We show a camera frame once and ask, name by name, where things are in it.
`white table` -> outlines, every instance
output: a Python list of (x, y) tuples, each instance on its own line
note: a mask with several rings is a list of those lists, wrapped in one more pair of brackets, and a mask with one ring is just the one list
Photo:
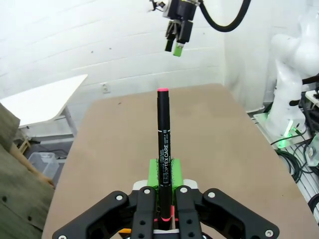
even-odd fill
[(0, 103), (20, 119), (20, 128), (55, 120), (63, 114), (75, 137), (77, 129), (67, 103), (87, 76), (76, 76), (33, 88), (1, 99)]

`wooden table surface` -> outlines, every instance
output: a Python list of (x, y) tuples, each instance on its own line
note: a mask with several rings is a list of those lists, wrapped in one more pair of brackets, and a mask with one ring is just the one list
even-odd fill
[[(280, 229), (280, 239), (318, 239), (318, 225), (286, 166), (221, 85), (170, 90), (171, 153), (201, 192), (218, 188)], [(95, 102), (79, 129), (43, 232), (52, 234), (115, 190), (147, 179), (158, 154), (157, 94)], [(203, 227), (214, 239), (224, 238)]]

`plastic bin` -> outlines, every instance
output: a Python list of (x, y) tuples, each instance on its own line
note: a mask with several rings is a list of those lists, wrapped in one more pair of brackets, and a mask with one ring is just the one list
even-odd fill
[(39, 172), (49, 178), (53, 178), (59, 168), (54, 153), (33, 153), (29, 161)]

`table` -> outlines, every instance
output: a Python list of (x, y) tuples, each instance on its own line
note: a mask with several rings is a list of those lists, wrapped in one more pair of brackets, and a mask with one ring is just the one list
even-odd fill
[(62, 113), (76, 136), (77, 129), (67, 103), (87, 76), (76, 76), (33, 88), (1, 99), (0, 103), (20, 119), (20, 128), (55, 120)]
[[(157, 157), (156, 92), (100, 100), (87, 111), (53, 197), (43, 239), (115, 190), (130, 193)], [(281, 239), (317, 239), (302, 194), (244, 109), (221, 85), (170, 91), (171, 152), (201, 192), (219, 188), (275, 223)], [(215, 230), (202, 227), (214, 239)]]

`pink marker cap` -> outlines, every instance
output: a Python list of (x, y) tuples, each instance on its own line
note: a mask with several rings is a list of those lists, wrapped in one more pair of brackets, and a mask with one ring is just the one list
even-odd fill
[(158, 88), (158, 91), (168, 91), (168, 88)]

